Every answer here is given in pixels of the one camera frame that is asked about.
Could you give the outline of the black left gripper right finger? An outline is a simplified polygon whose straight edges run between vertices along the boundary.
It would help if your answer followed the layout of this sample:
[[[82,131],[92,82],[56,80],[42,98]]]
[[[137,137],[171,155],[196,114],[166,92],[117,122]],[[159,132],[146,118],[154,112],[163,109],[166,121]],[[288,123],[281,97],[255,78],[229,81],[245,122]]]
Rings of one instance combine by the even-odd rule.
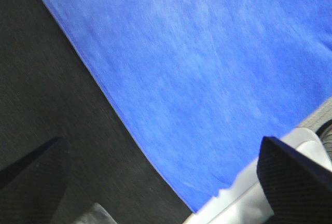
[[[257,176],[273,210],[267,223],[331,223],[331,171],[273,136],[262,139]]]

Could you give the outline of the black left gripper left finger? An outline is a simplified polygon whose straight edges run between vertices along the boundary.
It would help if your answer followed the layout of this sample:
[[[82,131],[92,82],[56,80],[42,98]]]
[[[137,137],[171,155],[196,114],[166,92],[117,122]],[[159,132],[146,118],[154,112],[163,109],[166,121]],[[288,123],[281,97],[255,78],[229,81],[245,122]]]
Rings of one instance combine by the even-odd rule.
[[[68,141],[55,137],[1,170],[1,223],[50,223],[71,171]]]

